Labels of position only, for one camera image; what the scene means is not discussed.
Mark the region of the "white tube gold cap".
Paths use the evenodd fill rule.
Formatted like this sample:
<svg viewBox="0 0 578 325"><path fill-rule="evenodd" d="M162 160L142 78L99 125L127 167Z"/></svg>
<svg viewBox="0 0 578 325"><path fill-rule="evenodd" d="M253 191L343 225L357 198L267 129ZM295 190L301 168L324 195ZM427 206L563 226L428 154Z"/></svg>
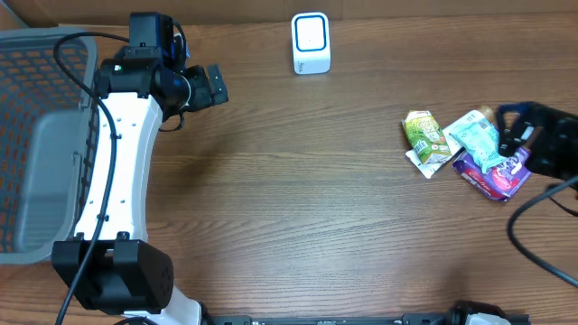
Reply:
<svg viewBox="0 0 578 325"><path fill-rule="evenodd" d="M485 118L489 122L493 122L494 113L491 107L481 106L478 109L471 110L464 116L460 117L450 125L443 129L443 134L446 136L447 144L450 148L452 155L449 158L445 158L441 162L432 162L428 164L423 164L415 154L414 150L409 150L406 152L407 160L412 163L426 179L430 179L440 168L442 168L447 162L449 162L461 149L462 146L457 142L451 135L450 132L453 131L459 125L466 125L468 123L478 122Z"/></svg>

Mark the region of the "green tea carton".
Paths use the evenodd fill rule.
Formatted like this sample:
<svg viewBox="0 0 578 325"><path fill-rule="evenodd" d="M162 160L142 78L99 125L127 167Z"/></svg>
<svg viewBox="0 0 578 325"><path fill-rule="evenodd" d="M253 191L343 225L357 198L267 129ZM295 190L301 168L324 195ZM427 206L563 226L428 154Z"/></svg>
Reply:
<svg viewBox="0 0 578 325"><path fill-rule="evenodd" d="M452 157L443 130L430 111L410 110L402 127L420 163L444 163Z"/></svg>

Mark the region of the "teal wipes packet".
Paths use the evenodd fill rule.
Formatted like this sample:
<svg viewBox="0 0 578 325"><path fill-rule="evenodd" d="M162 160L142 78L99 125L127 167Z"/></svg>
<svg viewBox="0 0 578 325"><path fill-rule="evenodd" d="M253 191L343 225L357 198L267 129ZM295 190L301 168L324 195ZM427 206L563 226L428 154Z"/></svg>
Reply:
<svg viewBox="0 0 578 325"><path fill-rule="evenodd" d="M450 135L461 144L483 173L507 160L499 154L499 132L486 118L458 125Z"/></svg>

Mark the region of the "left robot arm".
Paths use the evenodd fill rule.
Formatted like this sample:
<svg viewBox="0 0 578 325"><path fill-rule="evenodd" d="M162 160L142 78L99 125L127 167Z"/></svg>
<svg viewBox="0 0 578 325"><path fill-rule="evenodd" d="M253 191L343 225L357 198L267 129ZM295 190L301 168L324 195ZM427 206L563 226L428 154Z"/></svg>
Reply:
<svg viewBox="0 0 578 325"><path fill-rule="evenodd" d="M176 287L172 259L148 243L145 219L163 123L228 101L219 67L188 66L187 57L176 20L133 13L122 49L85 87L99 121L89 194L72 237L54 243L51 264L68 301L123 324L210 322L206 308Z"/></svg>

